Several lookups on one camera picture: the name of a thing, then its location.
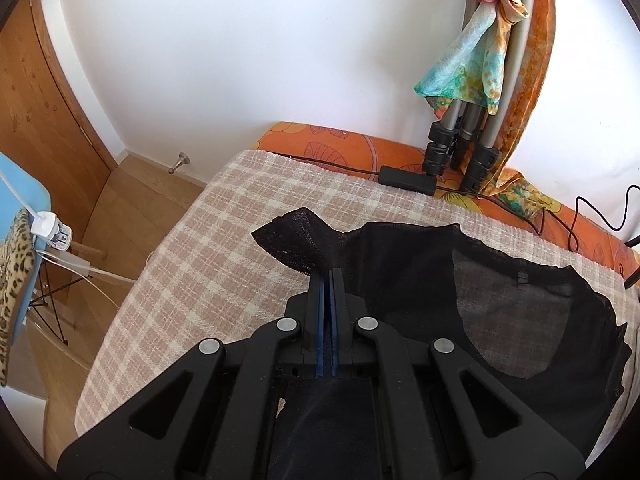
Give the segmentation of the black t-shirt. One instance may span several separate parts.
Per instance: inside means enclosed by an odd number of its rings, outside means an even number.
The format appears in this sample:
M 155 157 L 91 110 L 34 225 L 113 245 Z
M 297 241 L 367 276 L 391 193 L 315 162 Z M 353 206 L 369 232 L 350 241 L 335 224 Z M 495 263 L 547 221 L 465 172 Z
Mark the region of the black t-shirt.
M 512 258 L 458 226 L 371 222 L 341 233 L 306 208 L 252 233 L 293 270 L 340 268 L 346 292 L 401 336 L 448 338 L 587 458 L 623 394 L 631 348 L 612 304 L 573 268 Z M 473 460 L 442 376 L 417 366 L 444 479 Z M 369 387 L 294 382 L 273 435 L 268 479 L 379 479 Z

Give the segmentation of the orange floral bed sheet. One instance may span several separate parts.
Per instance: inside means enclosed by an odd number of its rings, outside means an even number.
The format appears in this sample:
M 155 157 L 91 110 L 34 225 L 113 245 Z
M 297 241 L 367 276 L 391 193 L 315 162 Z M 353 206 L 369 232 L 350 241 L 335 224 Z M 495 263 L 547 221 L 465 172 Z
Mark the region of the orange floral bed sheet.
M 253 148 L 372 181 L 378 178 L 382 166 L 420 174 L 424 159 L 424 151 L 414 146 L 295 122 L 271 126 Z M 539 192 L 515 171 L 518 174 L 506 185 L 491 185 L 476 197 L 459 193 L 460 172 L 446 170 L 437 178 L 436 195 L 600 263 L 618 274 L 625 284 L 639 284 L 638 247 L 628 247 L 582 214 Z

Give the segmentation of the black power adapter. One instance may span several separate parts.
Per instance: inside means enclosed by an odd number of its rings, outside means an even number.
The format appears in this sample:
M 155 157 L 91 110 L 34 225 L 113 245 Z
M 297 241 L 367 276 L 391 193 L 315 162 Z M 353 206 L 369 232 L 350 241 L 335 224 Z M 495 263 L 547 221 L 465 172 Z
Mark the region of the black power adapter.
M 435 177 L 389 166 L 381 167 L 378 173 L 378 183 L 427 196 L 433 196 L 436 191 Z

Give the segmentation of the metal door stopper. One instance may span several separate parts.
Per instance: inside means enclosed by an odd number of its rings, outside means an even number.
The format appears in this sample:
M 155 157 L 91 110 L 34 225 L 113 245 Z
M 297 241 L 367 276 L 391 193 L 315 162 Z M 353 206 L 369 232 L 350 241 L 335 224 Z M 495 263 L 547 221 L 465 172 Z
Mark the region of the metal door stopper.
M 185 152 L 180 152 L 177 161 L 168 168 L 168 174 L 175 174 L 178 169 L 189 166 L 190 163 L 190 157 Z

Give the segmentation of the colourful floral scarf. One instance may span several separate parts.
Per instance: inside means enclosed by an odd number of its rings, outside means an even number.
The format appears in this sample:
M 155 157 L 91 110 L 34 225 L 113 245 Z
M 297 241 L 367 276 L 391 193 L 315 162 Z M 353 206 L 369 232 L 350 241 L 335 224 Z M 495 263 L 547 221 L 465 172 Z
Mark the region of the colourful floral scarf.
M 462 32 L 413 87 L 441 118 L 453 102 L 498 112 L 506 50 L 514 25 L 528 18 L 522 0 L 477 0 Z

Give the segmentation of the leopard print cloth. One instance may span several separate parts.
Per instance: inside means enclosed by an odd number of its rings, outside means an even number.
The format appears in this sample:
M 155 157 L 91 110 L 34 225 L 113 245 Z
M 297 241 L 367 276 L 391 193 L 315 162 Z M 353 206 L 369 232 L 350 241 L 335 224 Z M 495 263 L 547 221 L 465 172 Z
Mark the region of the leopard print cloth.
M 35 247 L 30 234 L 29 213 L 17 211 L 6 237 L 1 241 L 1 385 L 8 383 L 10 350 L 18 309 L 35 266 Z

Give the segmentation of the wooden door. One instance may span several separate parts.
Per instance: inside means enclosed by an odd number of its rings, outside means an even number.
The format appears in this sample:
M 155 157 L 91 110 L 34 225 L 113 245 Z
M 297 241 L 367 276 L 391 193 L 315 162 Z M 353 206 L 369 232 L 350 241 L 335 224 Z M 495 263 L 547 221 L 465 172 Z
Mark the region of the wooden door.
M 1 31 L 1 151 L 48 190 L 73 252 L 104 262 L 82 239 L 116 162 L 63 74 L 41 0 L 17 0 Z

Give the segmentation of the orange patterned scarf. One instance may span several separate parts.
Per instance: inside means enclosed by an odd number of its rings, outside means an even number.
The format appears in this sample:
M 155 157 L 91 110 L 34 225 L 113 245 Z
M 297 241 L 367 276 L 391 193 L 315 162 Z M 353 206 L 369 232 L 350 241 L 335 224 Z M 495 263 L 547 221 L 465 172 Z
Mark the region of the orange patterned scarf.
M 529 12 L 529 35 L 511 103 L 499 130 L 499 157 L 492 183 L 506 185 L 518 174 L 506 166 L 527 127 L 548 72 L 555 38 L 555 0 L 535 0 Z

